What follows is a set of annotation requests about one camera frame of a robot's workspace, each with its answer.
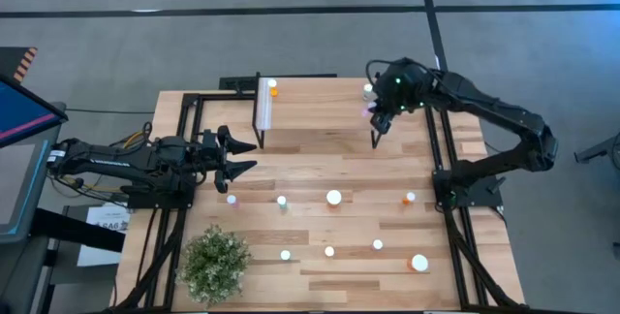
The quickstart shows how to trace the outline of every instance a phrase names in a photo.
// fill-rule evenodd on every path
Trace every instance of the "floor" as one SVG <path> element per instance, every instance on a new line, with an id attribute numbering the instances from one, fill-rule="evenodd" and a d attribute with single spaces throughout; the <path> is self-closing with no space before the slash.
<path id="1" fill-rule="evenodd" d="M 214 88 L 218 77 L 361 77 L 371 58 L 407 55 L 434 65 L 437 55 L 481 90 L 542 114 L 560 141 L 552 171 L 510 173 L 502 186 L 527 302 L 612 313 L 620 307 L 620 263 L 611 249 L 620 241 L 620 180 L 607 159 L 578 165 L 573 152 L 618 131 L 620 11 L 596 5 L 614 3 L 620 0 L 434 0 L 439 42 L 416 9 L 424 0 L 0 0 L 0 46 L 37 47 L 24 85 L 47 100 L 93 110 L 149 111 L 159 90 Z M 324 6 L 371 6 L 375 13 L 201 11 Z M 169 15 L 122 15 L 160 9 Z M 72 12 L 78 17 L 68 17 Z M 120 139 L 150 118 L 69 116 L 61 138 L 96 143 Z M 501 129 L 483 124 L 483 131 L 495 147 L 514 144 Z M 41 202 L 55 210 L 87 203 L 49 189 Z M 103 287 L 111 284 L 57 289 L 52 312 L 101 309 L 109 294 Z"/>

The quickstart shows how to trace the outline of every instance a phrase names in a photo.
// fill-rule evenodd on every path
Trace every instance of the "computer screen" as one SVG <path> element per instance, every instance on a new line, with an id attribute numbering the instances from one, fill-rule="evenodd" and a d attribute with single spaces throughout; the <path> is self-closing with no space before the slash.
<path id="1" fill-rule="evenodd" d="M 64 112 L 16 81 L 0 76 L 0 148 L 66 120 Z"/>

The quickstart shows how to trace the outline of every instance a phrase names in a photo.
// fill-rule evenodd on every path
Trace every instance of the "wooden table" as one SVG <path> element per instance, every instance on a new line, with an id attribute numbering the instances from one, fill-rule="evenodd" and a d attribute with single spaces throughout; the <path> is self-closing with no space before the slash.
<path id="1" fill-rule="evenodd" d="M 298 104 L 289 102 L 288 86 L 279 86 L 277 101 L 282 104 L 277 107 L 296 110 Z M 153 137 L 174 135 L 183 93 L 160 94 Z M 360 92 L 355 98 L 360 99 Z M 202 128 L 227 124 L 235 138 L 256 141 L 252 102 L 210 102 L 203 111 Z M 441 129 L 439 116 L 436 119 Z M 459 158 L 484 157 L 479 121 L 466 113 L 451 114 L 450 120 Z M 238 197 L 239 208 L 229 206 L 227 195 L 219 194 L 209 178 L 197 191 L 185 224 L 184 243 L 215 223 L 238 232 L 251 245 L 254 260 L 243 278 L 243 296 L 210 310 L 458 308 L 444 219 L 434 209 L 430 178 L 434 165 L 428 138 L 424 114 L 419 111 L 395 119 L 374 150 L 367 132 L 339 131 L 331 126 L 328 130 L 272 129 L 265 149 L 232 157 L 234 161 L 259 162 L 230 185 L 229 193 Z M 326 192 L 331 189 L 343 195 L 343 203 L 336 209 L 326 205 Z M 403 205 L 401 200 L 409 191 L 415 192 L 417 199 Z M 284 212 L 275 202 L 280 195 L 289 201 Z M 523 301 L 503 222 L 488 208 L 470 210 L 481 261 L 509 296 Z M 116 278 L 119 298 L 125 298 L 135 284 L 150 214 L 140 210 L 131 218 Z M 145 266 L 150 264 L 156 232 L 157 223 Z M 384 243 L 381 251 L 371 248 L 376 238 Z M 328 245 L 335 248 L 333 259 L 325 257 Z M 292 252 L 288 262 L 280 261 L 283 249 Z M 407 268 L 406 260 L 416 254 L 428 258 L 428 271 L 415 273 Z M 164 265 L 156 304 L 162 301 L 167 273 L 168 265 Z M 470 302 L 475 302 L 468 266 L 465 273 Z M 187 298 L 184 285 L 176 285 L 172 310 L 204 308 Z"/>

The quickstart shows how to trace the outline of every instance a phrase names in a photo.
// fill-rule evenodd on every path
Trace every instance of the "gray floor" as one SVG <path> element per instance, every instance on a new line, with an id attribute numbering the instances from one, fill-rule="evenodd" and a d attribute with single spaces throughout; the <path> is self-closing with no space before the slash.
<path id="1" fill-rule="evenodd" d="M 0 11 L 421 5 L 423 0 L 0 0 Z M 435 0 L 436 5 L 620 3 L 620 0 Z M 502 187 L 529 304 L 616 313 L 620 307 L 620 180 L 606 159 L 573 152 L 620 130 L 620 12 L 439 14 L 449 67 L 480 89 L 543 115 L 560 141 L 548 173 L 510 173 Z M 47 18 L 0 20 L 0 46 L 38 47 L 24 85 L 73 108 L 152 110 L 159 90 L 208 89 L 218 77 L 338 73 L 370 58 L 434 64 L 425 14 Z M 61 138 L 107 143 L 148 115 L 70 113 Z M 514 138 L 483 124 L 485 138 Z M 42 205 L 69 200 L 47 189 Z M 102 308 L 102 284 L 59 289 L 52 312 Z"/>

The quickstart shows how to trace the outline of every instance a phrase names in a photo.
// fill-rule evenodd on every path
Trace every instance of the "wooden tabletop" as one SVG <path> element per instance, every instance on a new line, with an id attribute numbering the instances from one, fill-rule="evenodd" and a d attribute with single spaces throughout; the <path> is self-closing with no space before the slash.
<path id="1" fill-rule="evenodd" d="M 269 92 L 270 79 L 259 82 L 259 130 L 371 130 L 362 117 L 366 78 L 277 78 L 276 97 Z"/>
<path id="2" fill-rule="evenodd" d="M 281 90 L 282 100 L 287 100 L 286 90 Z M 160 94 L 153 137 L 174 135 L 182 94 Z M 217 129 L 226 124 L 236 139 L 256 142 L 252 106 L 251 101 L 206 103 L 201 126 Z M 451 114 L 450 120 L 459 157 L 484 157 L 478 120 L 466 113 Z M 434 165 L 423 111 L 395 119 L 375 150 L 368 137 L 366 132 L 335 130 L 270 131 L 264 150 L 229 158 L 259 162 L 230 185 L 229 193 L 240 201 L 237 209 L 226 203 L 227 195 L 215 190 L 211 177 L 207 179 L 188 210 L 183 242 L 199 236 L 210 224 L 218 224 L 245 237 L 254 258 L 243 277 L 242 296 L 211 310 L 458 308 L 446 228 L 443 216 L 434 209 L 430 178 Z M 326 205 L 331 189 L 343 196 L 343 203 L 335 209 Z M 403 205 L 401 200 L 410 191 L 417 199 Z M 289 201 L 285 211 L 275 202 L 280 195 Z M 488 208 L 470 211 L 481 261 L 509 296 L 523 301 L 503 222 Z M 125 298 L 135 285 L 150 214 L 140 210 L 131 218 L 116 277 L 119 298 Z M 152 229 L 146 265 L 157 225 Z M 377 238 L 385 246 L 381 251 L 371 248 Z M 332 259 L 324 254 L 326 246 L 335 249 Z M 292 253 L 288 262 L 279 258 L 284 249 Z M 428 271 L 407 268 L 406 260 L 416 254 L 426 256 Z M 162 269 L 156 304 L 163 299 L 168 265 Z M 475 302 L 469 267 L 465 272 L 470 302 Z M 204 308 L 187 298 L 186 286 L 176 285 L 172 310 Z"/>

